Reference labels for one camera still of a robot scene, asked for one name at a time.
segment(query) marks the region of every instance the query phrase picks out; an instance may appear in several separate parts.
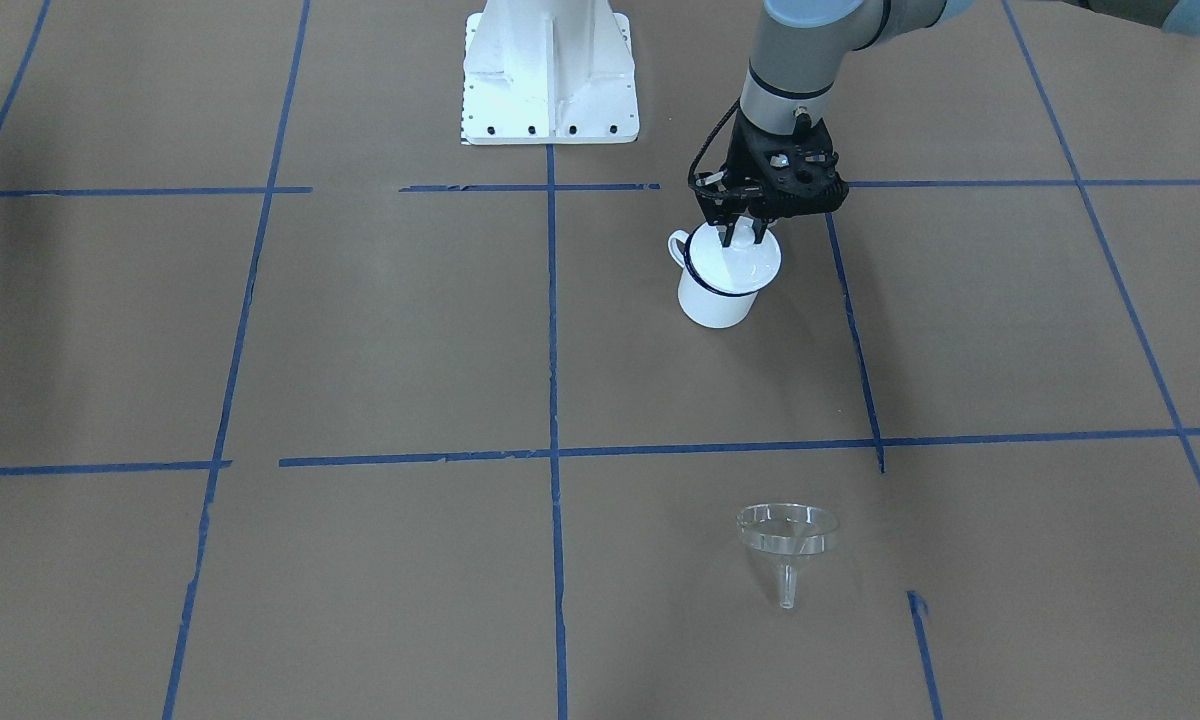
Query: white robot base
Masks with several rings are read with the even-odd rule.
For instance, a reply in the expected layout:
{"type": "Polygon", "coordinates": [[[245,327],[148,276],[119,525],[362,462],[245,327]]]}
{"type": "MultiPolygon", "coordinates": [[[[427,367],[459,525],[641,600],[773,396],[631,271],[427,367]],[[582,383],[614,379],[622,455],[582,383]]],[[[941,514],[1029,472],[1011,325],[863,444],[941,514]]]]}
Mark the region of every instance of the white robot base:
{"type": "Polygon", "coordinates": [[[632,142],[631,22],[608,0],[488,0],[467,18],[462,142],[632,142]]]}

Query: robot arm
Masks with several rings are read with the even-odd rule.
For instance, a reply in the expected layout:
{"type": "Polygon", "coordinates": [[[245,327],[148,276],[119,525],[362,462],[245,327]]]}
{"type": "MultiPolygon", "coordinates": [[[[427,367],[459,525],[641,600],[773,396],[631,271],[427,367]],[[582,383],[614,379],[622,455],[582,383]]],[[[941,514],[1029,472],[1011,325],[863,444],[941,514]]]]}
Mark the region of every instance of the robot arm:
{"type": "MultiPolygon", "coordinates": [[[[1200,35],[1200,0],[1063,0],[1166,32],[1200,35]]],[[[756,218],[755,236],[778,218],[829,214],[848,186],[823,124],[839,65],[878,46],[960,14],[972,0],[764,0],[742,96],[692,160],[688,184],[706,222],[728,247],[737,220],[756,218]],[[728,155],[698,173],[706,149],[732,115],[728,155]]]]}

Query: funnel stem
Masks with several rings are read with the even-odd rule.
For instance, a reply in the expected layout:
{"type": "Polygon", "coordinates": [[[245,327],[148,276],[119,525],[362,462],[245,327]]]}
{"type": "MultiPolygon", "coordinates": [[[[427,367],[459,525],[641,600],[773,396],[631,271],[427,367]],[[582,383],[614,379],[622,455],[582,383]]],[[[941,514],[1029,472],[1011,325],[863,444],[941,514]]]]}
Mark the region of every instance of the funnel stem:
{"type": "Polygon", "coordinates": [[[782,610],[796,607],[796,566],[791,562],[778,566],[778,605],[782,610]]]}

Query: grid line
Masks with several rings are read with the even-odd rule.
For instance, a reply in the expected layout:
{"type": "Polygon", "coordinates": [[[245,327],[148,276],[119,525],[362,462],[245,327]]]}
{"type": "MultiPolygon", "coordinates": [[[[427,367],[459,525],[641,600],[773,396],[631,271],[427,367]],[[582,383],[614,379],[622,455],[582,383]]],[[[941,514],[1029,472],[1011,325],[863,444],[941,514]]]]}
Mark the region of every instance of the grid line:
{"type": "Polygon", "coordinates": [[[1178,442],[1182,445],[1182,452],[1186,454],[1186,460],[1190,466],[1190,473],[1195,475],[1195,484],[1200,488],[1200,462],[1195,457],[1195,450],[1192,446],[1192,439],[1186,433],[1184,427],[1182,427],[1182,419],[1177,406],[1174,402],[1174,396],[1168,391],[1168,383],[1164,380],[1164,374],[1162,372],[1162,366],[1159,366],[1156,360],[1156,354],[1152,352],[1152,344],[1150,344],[1150,338],[1147,337],[1147,331],[1144,329],[1144,324],[1139,319],[1138,308],[1134,306],[1134,300],[1129,293],[1129,288],[1126,287],[1126,280],[1120,272],[1120,266],[1116,263],[1116,256],[1111,251],[1111,244],[1108,241],[1108,234],[1102,228],[1102,222],[1098,220],[1098,211],[1094,210],[1093,200],[1090,199],[1090,191],[1085,187],[1084,176],[1080,174],[1079,164],[1076,164],[1075,155],[1072,155],[1070,143],[1067,143],[1066,133],[1062,132],[1062,124],[1058,122],[1057,113],[1054,113],[1054,102],[1049,101],[1049,95],[1044,90],[1044,82],[1040,79],[1040,73],[1036,68],[1036,60],[1031,59],[1031,50],[1026,46],[1026,38],[1022,36],[1022,29],[1018,24],[1018,18],[1013,14],[1008,0],[1001,0],[1001,6],[1004,10],[1004,16],[1010,23],[1013,36],[1016,37],[1016,44],[1022,52],[1022,58],[1026,60],[1026,67],[1028,67],[1031,73],[1031,79],[1034,82],[1036,91],[1040,95],[1040,101],[1044,104],[1044,109],[1049,115],[1049,122],[1052,124],[1052,132],[1058,137],[1058,145],[1062,149],[1062,154],[1067,158],[1067,164],[1070,167],[1070,175],[1075,178],[1076,190],[1080,191],[1080,199],[1084,200],[1085,210],[1088,211],[1088,222],[1093,224],[1093,232],[1098,236],[1098,244],[1102,246],[1102,253],[1106,258],[1106,265],[1111,269],[1112,278],[1116,282],[1116,288],[1120,292],[1121,300],[1124,301],[1124,310],[1129,313],[1130,323],[1134,324],[1134,331],[1138,334],[1138,342],[1142,347],[1142,354],[1147,356],[1147,364],[1152,370],[1152,374],[1156,377],[1156,384],[1159,388],[1162,400],[1164,401],[1164,407],[1166,407],[1168,414],[1172,420],[1172,428],[1177,433],[1178,442]]]}
{"type": "Polygon", "coordinates": [[[554,702],[558,720],[569,719],[569,671],[564,626],[564,516],[560,510],[559,342],[556,304],[556,146],[546,146],[546,266],[548,266],[548,368],[551,427],[551,560],[554,570],[554,702]]]}
{"type": "Polygon", "coordinates": [[[5,120],[10,118],[10,109],[14,106],[14,98],[18,97],[18,88],[23,85],[23,77],[28,73],[28,65],[32,62],[32,54],[36,53],[36,44],[40,42],[42,29],[44,29],[44,18],[48,17],[48,6],[50,4],[52,0],[44,0],[41,4],[38,14],[36,14],[36,26],[32,29],[32,37],[26,42],[26,50],[23,53],[23,60],[18,64],[14,82],[11,83],[8,95],[5,96],[5,104],[0,106],[0,131],[5,128],[5,120]]]}
{"type": "Polygon", "coordinates": [[[226,448],[226,432],[232,422],[232,402],[235,398],[235,383],[240,373],[240,359],[244,355],[244,338],[250,328],[250,311],[253,306],[253,288],[258,277],[258,263],[262,259],[262,245],[266,241],[268,221],[271,217],[271,200],[275,197],[276,176],[280,175],[280,156],[284,151],[286,128],[289,126],[289,108],[293,106],[294,86],[298,85],[298,67],[302,64],[304,38],[307,36],[307,19],[311,16],[311,0],[302,0],[302,14],[298,19],[296,40],[293,47],[293,59],[289,65],[289,82],[284,88],[284,102],[280,108],[280,122],[276,127],[275,146],[271,151],[271,170],[266,174],[266,192],[262,196],[262,211],[258,217],[258,232],[253,240],[253,256],[248,260],[248,278],[245,281],[244,301],[240,305],[240,319],[235,331],[235,347],[230,352],[230,370],[226,376],[226,391],[222,397],[222,414],[218,420],[217,437],[212,444],[212,458],[208,480],[204,482],[204,502],[200,506],[199,534],[196,545],[196,569],[187,583],[187,594],[182,601],[182,614],[178,629],[178,642],[174,646],[174,660],[169,668],[169,689],[164,694],[164,714],[162,719],[172,720],[174,704],[178,701],[178,683],[184,670],[185,652],[192,616],[196,610],[196,593],[204,566],[204,551],[208,546],[208,528],[210,528],[210,506],[217,492],[217,479],[222,466],[222,452],[226,448]]]}
{"type": "Polygon", "coordinates": [[[133,197],[133,196],[308,196],[306,184],[277,187],[82,187],[44,190],[0,190],[0,197],[133,197]]]}
{"type": "MultiPolygon", "coordinates": [[[[0,478],[36,478],[36,475],[101,475],[107,473],[166,473],[208,470],[211,460],[181,460],[175,462],[104,462],[104,464],[20,464],[0,468],[0,478]]],[[[232,464],[222,460],[224,468],[232,464]]]]}
{"type": "Polygon", "coordinates": [[[875,397],[871,395],[871,378],[866,372],[866,356],[862,354],[862,336],[857,332],[857,318],[853,314],[853,296],[848,290],[848,275],[844,274],[844,257],[839,250],[839,236],[836,234],[836,220],[832,212],[824,215],[827,220],[827,234],[832,244],[832,258],[836,260],[836,277],[841,283],[844,294],[844,316],[848,319],[848,334],[853,338],[853,352],[857,355],[857,373],[862,378],[862,402],[866,406],[866,421],[871,427],[871,439],[875,442],[875,461],[878,462],[880,474],[884,474],[884,443],[880,442],[880,419],[875,414],[875,397]]]}
{"type": "MultiPolygon", "coordinates": [[[[1111,178],[1085,179],[1086,186],[1136,186],[1136,187],[1199,187],[1200,178],[1111,178]]],[[[922,181],[850,181],[852,188],[906,188],[906,187],[1072,187],[1075,179],[928,179],[922,181]]]]}
{"type": "Polygon", "coordinates": [[[661,190],[659,182],[576,182],[576,184],[412,184],[400,192],[601,192],[661,190]]]}
{"type": "Polygon", "coordinates": [[[929,655],[929,637],[925,634],[924,620],[929,617],[929,602],[920,593],[907,590],[907,604],[911,606],[911,626],[916,632],[916,646],[920,650],[920,666],[924,667],[924,684],[929,689],[929,706],[932,707],[932,720],[942,720],[942,700],[938,697],[938,679],[934,676],[934,658],[929,655]]]}
{"type": "MultiPolygon", "coordinates": [[[[1200,428],[1184,428],[1200,436],[1200,428]]],[[[1015,445],[1037,442],[1116,442],[1116,439],[1176,438],[1176,428],[1072,430],[1054,433],[992,433],[964,436],[916,436],[882,438],[844,438],[775,442],[696,443],[696,445],[624,445],[559,446],[560,457],[622,457],[628,455],[700,455],[712,452],[778,452],[806,450],[851,450],[851,448],[924,448],[955,445],[1015,445]]],[[[384,455],[325,455],[283,457],[280,468],[326,468],[326,466],[403,466],[413,462],[472,462],[497,460],[535,460],[550,457],[550,446],[522,450],[481,450],[467,452],[404,452],[384,455]]]]}

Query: mug handle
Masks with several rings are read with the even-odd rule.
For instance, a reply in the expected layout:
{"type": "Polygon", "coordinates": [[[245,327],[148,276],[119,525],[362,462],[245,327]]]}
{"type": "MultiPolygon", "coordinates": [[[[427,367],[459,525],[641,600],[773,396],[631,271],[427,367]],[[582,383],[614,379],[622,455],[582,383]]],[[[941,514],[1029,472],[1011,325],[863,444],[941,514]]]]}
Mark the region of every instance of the mug handle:
{"type": "Polygon", "coordinates": [[[672,260],[680,268],[684,266],[684,248],[682,245],[688,241],[688,233],[684,230],[677,230],[672,233],[672,236],[667,238],[667,251],[672,254],[672,260]]]}

